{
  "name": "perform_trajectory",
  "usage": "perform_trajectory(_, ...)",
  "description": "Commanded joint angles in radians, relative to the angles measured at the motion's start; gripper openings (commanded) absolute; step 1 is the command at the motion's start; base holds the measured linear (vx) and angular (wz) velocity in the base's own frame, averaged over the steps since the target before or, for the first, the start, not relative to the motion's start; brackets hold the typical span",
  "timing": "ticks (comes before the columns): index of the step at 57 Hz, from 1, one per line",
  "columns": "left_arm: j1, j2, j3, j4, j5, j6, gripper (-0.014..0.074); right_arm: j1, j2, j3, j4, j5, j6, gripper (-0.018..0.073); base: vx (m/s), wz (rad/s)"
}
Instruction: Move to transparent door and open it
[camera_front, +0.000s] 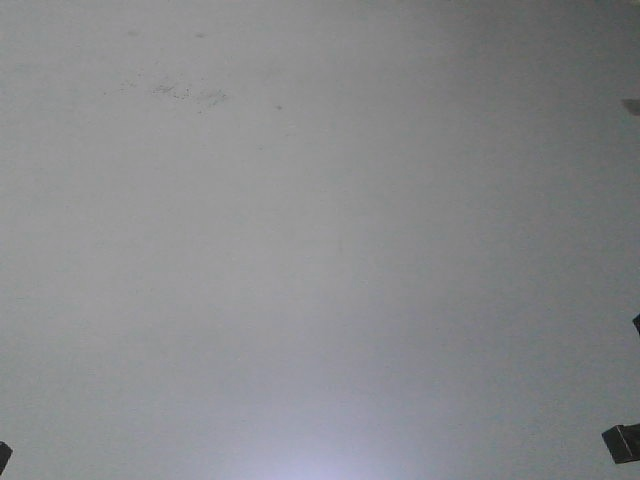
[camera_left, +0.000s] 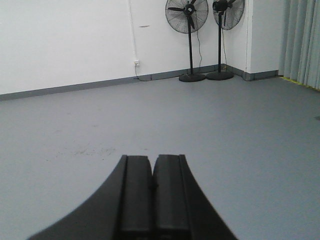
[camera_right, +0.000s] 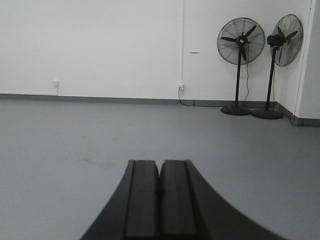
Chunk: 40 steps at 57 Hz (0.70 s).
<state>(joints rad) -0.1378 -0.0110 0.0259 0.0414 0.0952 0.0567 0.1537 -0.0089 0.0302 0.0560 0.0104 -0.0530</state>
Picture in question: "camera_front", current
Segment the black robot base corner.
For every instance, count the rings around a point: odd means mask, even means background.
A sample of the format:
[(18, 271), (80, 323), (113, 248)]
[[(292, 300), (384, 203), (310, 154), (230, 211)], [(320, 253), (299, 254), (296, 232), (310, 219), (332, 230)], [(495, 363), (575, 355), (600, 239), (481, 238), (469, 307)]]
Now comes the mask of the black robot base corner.
[(0, 475), (3, 474), (11, 456), (13, 449), (5, 442), (0, 442)]
[(639, 425), (615, 425), (601, 434), (615, 464), (640, 459)]

